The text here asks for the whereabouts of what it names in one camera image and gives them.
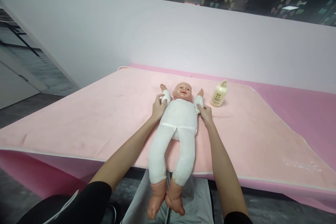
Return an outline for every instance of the massage table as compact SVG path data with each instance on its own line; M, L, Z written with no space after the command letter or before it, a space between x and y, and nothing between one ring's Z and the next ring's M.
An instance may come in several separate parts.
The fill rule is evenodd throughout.
M0 129L0 166L41 197L83 188L151 114L160 83L204 89L220 77L132 64ZM336 95L229 79L213 119L241 186L282 193L336 214ZM134 167L147 168L149 136ZM179 143L166 152L172 171ZM213 180L207 130L199 118L193 176Z

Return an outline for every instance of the doll face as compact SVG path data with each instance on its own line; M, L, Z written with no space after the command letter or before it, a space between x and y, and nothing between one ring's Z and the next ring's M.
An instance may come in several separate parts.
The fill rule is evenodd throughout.
M173 91L174 99L191 101L191 86L186 82L179 83Z

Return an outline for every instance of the lotion bottle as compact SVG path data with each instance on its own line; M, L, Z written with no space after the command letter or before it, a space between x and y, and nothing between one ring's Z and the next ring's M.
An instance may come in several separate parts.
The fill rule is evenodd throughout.
M228 92L228 88L226 87L227 82L228 82L227 80L223 80L222 83L220 83L216 87L214 94L212 95L211 102L210 102L212 106L219 107L222 105L225 99L225 96Z

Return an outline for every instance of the human hand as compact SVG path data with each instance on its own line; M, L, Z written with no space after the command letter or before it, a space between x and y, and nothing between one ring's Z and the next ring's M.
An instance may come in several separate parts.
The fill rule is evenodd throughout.
M163 92L163 90L167 90L166 85L163 85L163 84L160 85L160 88L161 88L161 91L162 91L162 92Z
M197 95L199 95L199 96L202 96L202 97L203 97L203 95L204 95L204 91L203 91L203 89L201 89L201 91L199 91Z
M153 103L153 112L151 118L155 121L160 120L167 106L167 100L164 100L161 104L160 97L162 96L164 96L164 94L158 94L156 96L155 102Z
M204 108L202 108L200 105L197 105L199 111L201 112L201 116L205 122L205 125L208 126L209 123L213 122L212 120L212 110L209 106L203 105Z

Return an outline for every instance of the pink towel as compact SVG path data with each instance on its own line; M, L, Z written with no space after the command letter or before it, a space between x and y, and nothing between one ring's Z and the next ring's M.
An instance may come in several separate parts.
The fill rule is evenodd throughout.
M150 116L160 83L173 90L188 82L194 96L204 89L204 103L218 84L133 68L119 71L0 130L0 149L107 160ZM228 84L228 96L212 107L214 122L242 179L314 188L335 199L336 173L291 130L249 86ZM134 166L147 168L152 134ZM179 142L166 152L172 171ZM208 133L201 118L193 174L212 174Z

